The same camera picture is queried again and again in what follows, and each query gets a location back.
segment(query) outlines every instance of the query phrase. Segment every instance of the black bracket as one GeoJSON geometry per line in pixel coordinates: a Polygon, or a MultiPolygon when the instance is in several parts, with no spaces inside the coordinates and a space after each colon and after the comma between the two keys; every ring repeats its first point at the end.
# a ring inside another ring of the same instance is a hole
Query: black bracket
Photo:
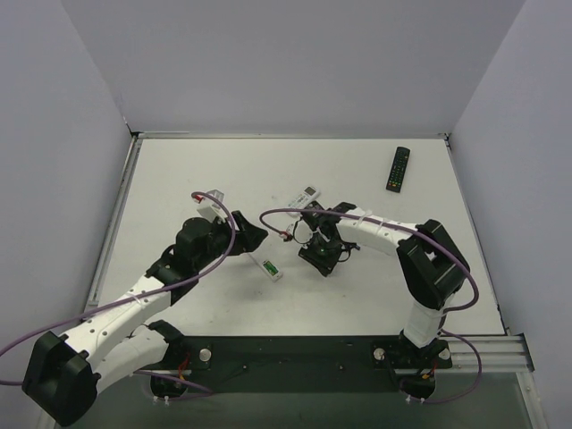
{"type": "MultiPolygon", "coordinates": [[[[466,259],[441,223],[432,219],[418,225],[417,230],[441,244],[470,271],[466,259]]],[[[397,255],[409,292],[427,308],[443,308],[447,298],[458,291],[466,279],[448,257],[415,235],[400,241],[397,255]]]]}

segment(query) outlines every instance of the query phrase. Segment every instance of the white remote control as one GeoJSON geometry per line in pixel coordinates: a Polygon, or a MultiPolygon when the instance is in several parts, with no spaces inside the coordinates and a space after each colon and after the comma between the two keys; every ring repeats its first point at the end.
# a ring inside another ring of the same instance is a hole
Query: white remote control
{"type": "MultiPolygon", "coordinates": [[[[300,192],[291,202],[288,204],[288,208],[306,208],[308,204],[314,201],[320,196],[320,190],[313,186],[306,186],[306,188],[300,192]]],[[[297,217],[300,213],[288,212],[292,217],[297,217]]]]}

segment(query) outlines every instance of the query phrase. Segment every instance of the remote control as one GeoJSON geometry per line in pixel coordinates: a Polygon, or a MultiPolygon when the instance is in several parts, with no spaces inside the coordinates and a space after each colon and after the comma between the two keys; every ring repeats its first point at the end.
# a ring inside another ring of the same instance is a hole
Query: remote control
{"type": "MultiPolygon", "coordinates": [[[[306,188],[300,192],[291,202],[288,204],[288,208],[306,208],[308,204],[314,201],[320,196],[320,191],[313,186],[306,186],[306,188]]],[[[300,216],[300,213],[288,212],[292,217],[300,216]]]]}
{"type": "Polygon", "coordinates": [[[390,177],[387,180],[385,188],[391,192],[400,192],[403,177],[405,176],[405,169],[408,166],[410,150],[406,147],[399,146],[395,151],[393,157],[393,165],[391,166],[390,177]]]}

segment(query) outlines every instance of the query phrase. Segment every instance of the gray wall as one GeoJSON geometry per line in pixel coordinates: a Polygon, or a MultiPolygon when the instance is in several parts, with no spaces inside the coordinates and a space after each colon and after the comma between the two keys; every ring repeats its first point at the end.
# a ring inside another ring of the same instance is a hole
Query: gray wall
{"type": "Polygon", "coordinates": [[[572,3],[528,0],[453,131],[500,308],[552,428],[570,427],[572,3]]]}
{"type": "Polygon", "coordinates": [[[523,0],[63,0],[133,130],[451,131],[523,0]]]}
{"type": "MultiPolygon", "coordinates": [[[[0,343],[77,314],[130,135],[58,0],[0,4],[0,343]]],[[[31,342],[0,359],[23,377],[31,342]]],[[[39,408],[0,387],[0,426],[39,408]]]]}

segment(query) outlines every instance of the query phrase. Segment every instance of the small white object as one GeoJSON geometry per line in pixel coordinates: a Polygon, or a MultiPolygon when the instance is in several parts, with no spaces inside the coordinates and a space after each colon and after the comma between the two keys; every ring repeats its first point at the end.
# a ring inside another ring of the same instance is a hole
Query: small white object
{"type": "MultiPolygon", "coordinates": [[[[212,195],[214,198],[218,199],[221,203],[223,202],[224,194],[220,190],[218,189],[209,190],[207,194],[212,195]]],[[[195,198],[195,201],[198,202],[198,208],[197,208],[198,213],[201,215],[201,217],[204,217],[209,222],[214,221],[217,217],[221,219],[224,219],[226,217],[224,211],[214,201],[208,198],[201,198],[201,199],[195,198]]]]}
{"type": "Polygon", "coordinates": [[[269,259],[263,259],[261,262],[252,253],[247,253],[247,255],[273,282],[278,282],[282,278],[283,272],[269,259]]]}
{"type": "MultiPolygon", "coordinates": [[[[320,196],[320,190],[314,186],[306,186],[291,202],[288,208],[306,208],[308,204],[316,200],[320,196]]],[[[292,217],[299,216],[299,213],[288,212],[292,217]]]]}

